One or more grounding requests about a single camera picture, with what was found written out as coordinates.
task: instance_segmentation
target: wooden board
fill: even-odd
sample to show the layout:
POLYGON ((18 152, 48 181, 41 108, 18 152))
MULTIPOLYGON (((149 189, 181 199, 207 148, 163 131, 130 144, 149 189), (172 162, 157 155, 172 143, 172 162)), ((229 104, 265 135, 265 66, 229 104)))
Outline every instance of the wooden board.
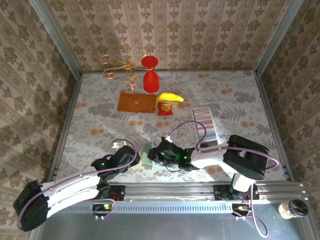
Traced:
POLYGON ((121 93, 118 103, 119 112, 153 113, 156 95, 121 93))

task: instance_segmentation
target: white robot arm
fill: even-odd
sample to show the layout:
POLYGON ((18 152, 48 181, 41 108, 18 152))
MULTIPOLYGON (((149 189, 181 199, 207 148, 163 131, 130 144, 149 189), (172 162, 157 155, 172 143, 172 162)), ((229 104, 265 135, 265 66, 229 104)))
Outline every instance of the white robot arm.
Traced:
POLYGON ((185 171, 219 165, 232 178, 230 191, 234 195, 245 195, 252 184, 265 177, 269 150, 241 136, 231 135, 227 142, 205 150, 182 149, 169 137, 161 140, 149 151, 149 159, 165 166, 178 165, 185 171))
POLYGON ((112 198, 108 181, 140 161, 137 150, 133 148, 123 145, 115 154, 95 160, 85 171, 72 176, 41 184, 37 181, 28 183, 13 203, 18 215, 17 227, 25 232, 31 231, 71 205, 85 200, 112 198))

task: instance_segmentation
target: glass jar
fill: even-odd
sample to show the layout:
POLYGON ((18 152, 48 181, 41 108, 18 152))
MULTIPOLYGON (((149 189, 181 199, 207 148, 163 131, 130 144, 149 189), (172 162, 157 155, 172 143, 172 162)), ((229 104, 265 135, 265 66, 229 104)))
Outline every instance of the glass jar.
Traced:
POLYGON ((284 219, 303 217, 309 212, 307 204, 300 199, 281 203, 278 207, 278 211, 284 219))

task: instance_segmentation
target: yellow banana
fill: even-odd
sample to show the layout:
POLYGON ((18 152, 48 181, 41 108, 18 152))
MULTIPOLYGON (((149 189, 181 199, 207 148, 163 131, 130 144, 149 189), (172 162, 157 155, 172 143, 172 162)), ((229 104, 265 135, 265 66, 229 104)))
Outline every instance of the yellow banana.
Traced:
POLYGON ((177 95, 177 94, 174 94, 174 93, 171 93, 171 92, 163 92, 161 93, 159 96, 156 97, 155 99, 155 106, 154 106, 154 110, 157 112, 158 110, 158 103, 161 102, 161 101, 171 101, 171 102, 180 102, 182 103, 184 101, 184 99, 177 95))

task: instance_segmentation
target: floral tablecloth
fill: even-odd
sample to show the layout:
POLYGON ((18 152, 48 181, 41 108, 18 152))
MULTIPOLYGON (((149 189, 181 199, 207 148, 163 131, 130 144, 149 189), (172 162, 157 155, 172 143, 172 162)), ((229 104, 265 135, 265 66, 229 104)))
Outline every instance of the floral tablecloth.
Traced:
MULTIPOLYGON (((142 79, 136 93, 145 93, 142 79)), ((72 117, 57 178, 69 176, 87 168, 92 161, 113 154, 114 139, 133 141, 141 153, 144 144, 158 145, 161 137, 178 124, 192 120, 192 108, 210 107, 217 128, 218 142, 230 135, 248 138, 269 148, 278 157, 273 135, 251 70, 241 71, 157 71, 160 90, 182 96, 183 103, 174 102, 173 115, 156 113, 118 112, 120 93, 129 93, 125 73, 116 73, 107 80, 101 73, 85 74, 72 117)), ((181 127, 172 140, 182 148, 194 147, 197 142, 193 123, 181 127)), ((119 174, 113 182, 210 182, 230 181, 219 166, 201 170, 169 172, 162 166, 139 163, 119 174)), ((282 167, 268 170, 266 181, 285 180, 282 167)))

